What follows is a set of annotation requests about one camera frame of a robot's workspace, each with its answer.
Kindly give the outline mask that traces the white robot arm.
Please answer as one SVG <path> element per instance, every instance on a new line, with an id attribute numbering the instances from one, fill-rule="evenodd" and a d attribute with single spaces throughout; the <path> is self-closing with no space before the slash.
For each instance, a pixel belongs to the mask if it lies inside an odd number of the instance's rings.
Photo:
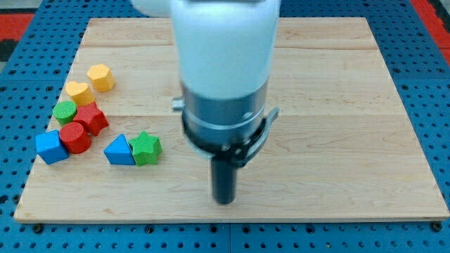
<path id="1" fill-rule="evenodd" d="M 182 88 L 172 107 L 184 134 L 211 162 L 214 200 L 236 196 L 237 171 L 262 148 L 279 110 L 266 112 L 279 1 L 141 1 L 140 13 L 172 21 Z"/>

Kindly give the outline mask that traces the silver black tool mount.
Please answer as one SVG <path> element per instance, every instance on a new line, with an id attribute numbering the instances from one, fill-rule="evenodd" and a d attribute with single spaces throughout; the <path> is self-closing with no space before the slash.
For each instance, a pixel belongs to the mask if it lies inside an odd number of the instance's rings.
<path id="1" fill-rule="evenodd" d="M 244 167 L 262 149 L 278 117 L 278 108 L 264 115 L 267 88 L 264 82 L 248 95 L 213 98 L 183 85 L 183 96 L 172 100 L 172 109 L 181 112 L 184 134 L 197 149 Z"/>

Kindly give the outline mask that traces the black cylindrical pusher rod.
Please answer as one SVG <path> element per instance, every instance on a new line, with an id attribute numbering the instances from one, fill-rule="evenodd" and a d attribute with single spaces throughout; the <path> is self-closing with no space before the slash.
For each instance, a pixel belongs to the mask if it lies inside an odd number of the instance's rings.
<path id="1" fill-rule="evenodd" d="M 212 158 L 211 172 L 214 200 L 221 205 L 232 203 L 236 197 L 237 167 L 228 160 Z"/>

